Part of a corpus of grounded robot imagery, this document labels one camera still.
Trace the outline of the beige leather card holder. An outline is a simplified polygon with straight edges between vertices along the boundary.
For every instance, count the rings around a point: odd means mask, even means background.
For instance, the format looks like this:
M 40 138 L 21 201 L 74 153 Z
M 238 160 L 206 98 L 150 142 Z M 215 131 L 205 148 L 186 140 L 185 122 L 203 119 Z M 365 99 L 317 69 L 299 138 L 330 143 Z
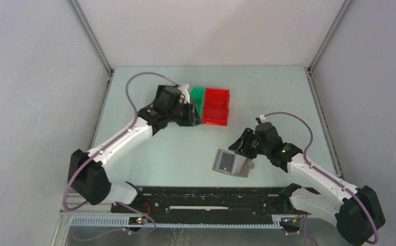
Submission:
M 219 149 L 212 169 L 229 176 L 247 178 L 249 172 L 254 169 L 254 163 L 242 155 Z

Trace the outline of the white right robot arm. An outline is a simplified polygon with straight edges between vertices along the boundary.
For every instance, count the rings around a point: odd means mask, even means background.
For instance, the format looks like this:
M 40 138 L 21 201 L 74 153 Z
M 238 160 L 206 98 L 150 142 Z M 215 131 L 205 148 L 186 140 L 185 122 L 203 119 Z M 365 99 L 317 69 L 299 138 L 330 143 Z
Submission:
M 280 191 L 279 208 L 283 213 L 299 210 L 316 216 L 335 226 L 351 245 L 379 242 L 378 230 L 385 224 L 385 217 L 376 192 L 332 175 L 299 147 L 284 142 L 270 122 L 246 128 L 228 149 L 248 159 L 264 155 L 272 165 L 308 182 L 316 191 L 290 184 Z

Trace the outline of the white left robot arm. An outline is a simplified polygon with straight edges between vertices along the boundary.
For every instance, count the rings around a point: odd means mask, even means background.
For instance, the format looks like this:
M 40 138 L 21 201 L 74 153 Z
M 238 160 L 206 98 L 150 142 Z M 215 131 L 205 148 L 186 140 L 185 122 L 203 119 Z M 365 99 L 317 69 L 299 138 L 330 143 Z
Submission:
M 114 166 L 143 141 L 171 122 L 183 127 L 202 123 L 189 84 L 160 85 L 154 101 L 135 113 L 134 119 L 110 139 L 86 152 L 78 149 L 70 158 L 68 181 L 86 203 L 121 202 L 129 213 L 142 209 L 137 188 L 114 178 Z

